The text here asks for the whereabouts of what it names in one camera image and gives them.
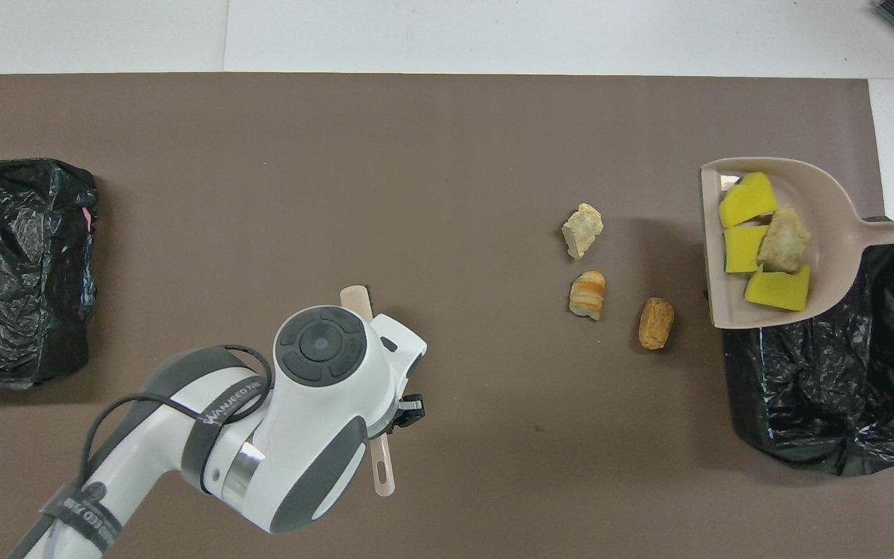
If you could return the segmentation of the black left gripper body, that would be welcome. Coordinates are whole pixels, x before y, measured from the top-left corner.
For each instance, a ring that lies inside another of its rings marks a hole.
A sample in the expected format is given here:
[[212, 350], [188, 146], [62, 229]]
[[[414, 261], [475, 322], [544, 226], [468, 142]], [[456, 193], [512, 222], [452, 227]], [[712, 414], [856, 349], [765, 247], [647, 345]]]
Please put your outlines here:
[[423, 395], [404, 395], [397, 402], [393, 417], [394, 428], [407, 428], [424, 418]]

